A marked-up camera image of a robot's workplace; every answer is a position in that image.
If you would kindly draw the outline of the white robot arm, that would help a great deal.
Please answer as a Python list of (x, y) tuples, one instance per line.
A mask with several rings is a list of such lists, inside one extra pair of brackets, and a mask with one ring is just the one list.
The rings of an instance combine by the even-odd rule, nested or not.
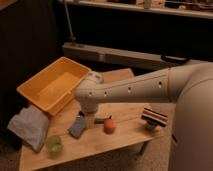
[(176, 104), (168, 171), (213, 171), (213, 62), (166, 68), (103, 83), (90, 72), (75, 90), (85, 114), (100, 103)]

